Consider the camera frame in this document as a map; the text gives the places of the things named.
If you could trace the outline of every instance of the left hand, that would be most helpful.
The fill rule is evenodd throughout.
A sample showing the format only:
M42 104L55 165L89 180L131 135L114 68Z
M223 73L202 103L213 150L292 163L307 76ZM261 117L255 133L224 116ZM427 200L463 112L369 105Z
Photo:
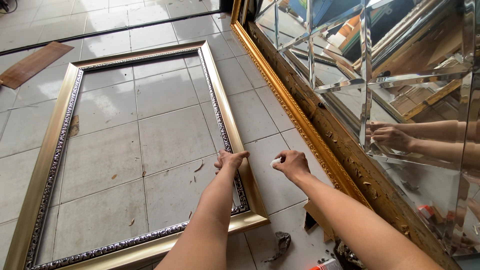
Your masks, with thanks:
M243 151L243 152L240 152L240 153L236 153L236 154L231 154L231 153L228 153L227 151L225 150L220 150L219 151L220 155L217 156L217 160L218 162L215 162L214 166L215 168L217 168L218 170L215 172L215 174L218 174L220 172L220 169L224 168L224 167L229 167L229 168L232 168L234 170L238 169L242 163L242 160L243 158L247 158L250 156L250 152L248 151Z
M379 145L405 152L413 152L413 142L416 140L391 126L375 130L372 134L372 139L378 142Z

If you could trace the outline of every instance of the tile floor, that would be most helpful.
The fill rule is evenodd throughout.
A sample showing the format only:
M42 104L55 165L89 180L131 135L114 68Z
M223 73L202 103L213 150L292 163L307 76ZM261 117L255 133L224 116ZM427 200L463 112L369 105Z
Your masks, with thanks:
M219 0L18 0L0 14L0 51L219 8Z
M188 29L185 23L174 23L169 38L157 44L147 43L149 31L153 31L148 27L139 34L139 39L146 43L136 47L132 47L127 31L71 41L76 48L29 83L19 89L0 88L0 170L6 172L0 174L0 183L7 187L0 191L0 267L8 252L65 63L142 46L164 46L162 42L202 39L209 41L272 221L229 237L228 269L309 269L317 260L327 258L324 251L331 250L333 243L323 243L322 229L316 227L309 233L303 230L302 206L307 197L269 163L284 149L304 151L312 173L321 181L330 182L226 27L229 17L219 19L220 16L201 19L213 22L207 30L195 29L196 24L190 24ZM1 56L0 68L29 53ZM38 262L77 254L188 219L214 176L215 153L223 145L198 64L198 56L188 55L169 59L168 63L153 61L84 75L74 112L79 116L80 132L68 140L62 157ZM178 91L165 91L173 86ZM167 136L173 131L176 136ZM202 161L203 168L194 172ZM108 230L99 230L106 226ZM76 234L67 233L72 228ZM276 252L276 231L291 233L292 246L280 260L265 263ZM148 264L142 269L151 270L154 266L155 263Z

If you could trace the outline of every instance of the wooden board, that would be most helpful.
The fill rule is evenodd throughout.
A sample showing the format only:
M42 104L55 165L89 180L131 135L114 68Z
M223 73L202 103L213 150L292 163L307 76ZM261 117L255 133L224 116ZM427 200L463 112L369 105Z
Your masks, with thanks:
M0 74L0 80L4 86L16 89L71 49L72 46L54 41L11 66Z

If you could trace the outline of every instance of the gold picture frame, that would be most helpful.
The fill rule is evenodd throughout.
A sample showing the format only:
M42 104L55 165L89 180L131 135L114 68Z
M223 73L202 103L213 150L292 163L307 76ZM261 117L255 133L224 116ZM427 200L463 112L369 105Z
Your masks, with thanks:
M320 163L335 188L372 209L361 191L333 154L332 150L318 134L317 130L312 125L312 122L310 122L293 98L292 94L287 90L243 28L242 23L239 21L240 6L241 0L234 0L230 27L239 39L243 48L247 51L247 54L250 56L257 69L260 71L260 74L267 82L276 99L280 102L285 113L290 118L295 128L297 128L297 131L300 133L301 137L310 148L310 151L312 151L312 154Z
M206 40L70 63L38 154L4 270L119 269L164 255L173 247L188 222L48 264L34 265L83 72L195 52L200 57L226 150L233 153L244 150L227 95ZM243 232L270 223L247 159L244 159L239 167L234 182L242 205L232 208L228 232Z

